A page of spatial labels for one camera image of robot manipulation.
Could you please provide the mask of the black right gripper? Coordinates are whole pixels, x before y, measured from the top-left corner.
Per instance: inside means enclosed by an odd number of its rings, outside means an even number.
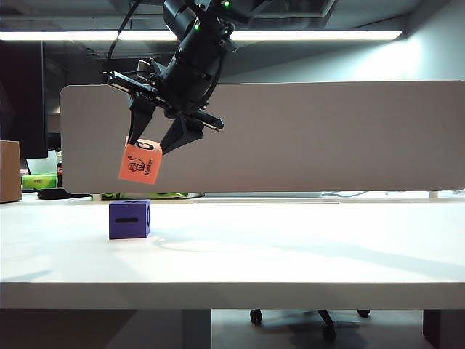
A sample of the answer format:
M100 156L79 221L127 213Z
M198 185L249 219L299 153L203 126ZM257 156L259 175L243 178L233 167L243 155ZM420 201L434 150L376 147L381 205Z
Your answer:
M205 112L221 68L221 56L207 68L175 56L167 66L150 58L139 60L132 71L105 71L106 84L131 98L128 144L136 144L157 108L175 119L160 143L163 154L202 139L203 127L221 130L222 120Z

